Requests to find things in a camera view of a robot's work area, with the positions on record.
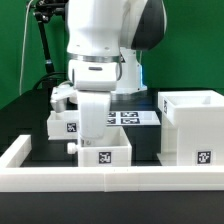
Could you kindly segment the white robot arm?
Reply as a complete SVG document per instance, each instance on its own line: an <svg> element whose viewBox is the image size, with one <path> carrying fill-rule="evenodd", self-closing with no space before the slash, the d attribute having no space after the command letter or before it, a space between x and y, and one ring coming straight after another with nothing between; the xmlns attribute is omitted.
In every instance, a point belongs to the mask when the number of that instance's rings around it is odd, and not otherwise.
<svg viewBox="0 0 224 224"><path fill-rule="evenodd" d="M77 91L81 139L104 136L111 93L121 75L120 49L152 49L166 25L163 0L68 1L68 76Z"/></svg>

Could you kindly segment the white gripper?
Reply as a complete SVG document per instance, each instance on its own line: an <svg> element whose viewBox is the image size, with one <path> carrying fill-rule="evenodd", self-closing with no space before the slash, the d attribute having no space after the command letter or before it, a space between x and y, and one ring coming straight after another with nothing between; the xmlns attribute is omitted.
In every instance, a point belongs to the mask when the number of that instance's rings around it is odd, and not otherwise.
<svg viewBox="0 0 224 224"><path fill-rule="evenodd" d="M79 137L84 141L95 141L104 137L110 109L109 92L78 91Z"/></svg>

